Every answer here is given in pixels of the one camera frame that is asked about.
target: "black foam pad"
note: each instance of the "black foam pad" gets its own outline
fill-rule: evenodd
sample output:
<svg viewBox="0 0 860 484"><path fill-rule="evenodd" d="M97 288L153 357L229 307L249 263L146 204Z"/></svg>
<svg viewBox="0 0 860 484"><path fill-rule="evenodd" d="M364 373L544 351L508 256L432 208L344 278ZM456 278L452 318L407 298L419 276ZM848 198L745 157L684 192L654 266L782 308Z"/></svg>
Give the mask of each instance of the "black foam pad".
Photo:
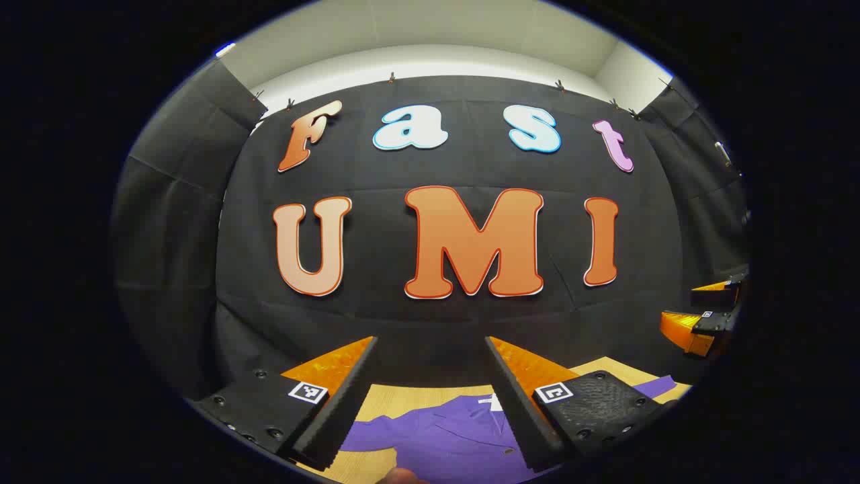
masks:
<svg viewBox="0 0 860 484"><path fill-rule="evenodd" d="M371 339L328 405L302 431L292 446L292 458L321 471L335 461L378 370L378 341Z"/></svg>
<svg viewBox="0 0 860 484"><path fill-rule="evenodd" d="M537 388L533 396L566 444L582 456L622 442L669 408L603 370Z"/></svg>
<svg viewBox="0 0 860 484"><path fill-rule="evenodd" d="M565 459L564 442L541 418L490 338L485 338L484 342L490 385L505 409L505 417L517 439L525 465L541 472L562 462Z"/></svg>

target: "wooden table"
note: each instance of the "wooden table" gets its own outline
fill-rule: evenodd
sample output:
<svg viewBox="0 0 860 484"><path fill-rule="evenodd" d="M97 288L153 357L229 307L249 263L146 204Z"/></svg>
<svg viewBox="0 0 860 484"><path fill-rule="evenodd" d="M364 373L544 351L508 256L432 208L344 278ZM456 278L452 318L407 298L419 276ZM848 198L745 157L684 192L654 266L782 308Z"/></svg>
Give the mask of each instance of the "wooden table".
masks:
<svg viewBox="0 0 860 484"><path fill-rule="evenodd" d="M650 382L657 378L655 375L632 368L609 357L602 357L571 368L571 370L580 375L585 375L599 369L612 373L619 380L630 386ZM689 388L690 385L678 383L678 386L654 400L664 403L680 398ZM439 406L460 395L487 395L492 393L493 387L489 385L458 388L413 388L371 385L371 389L365 397L356 420L366 422L382 415L396 419L410 410ZM332 481L344 484L376 484L391 468L396 466L396 461L397 452L394 449L374 450L372 452L341 451L338 452L335 462L325 472L319 472L303 464L299 464L299 466L314 474L324 475Z"/></svg>

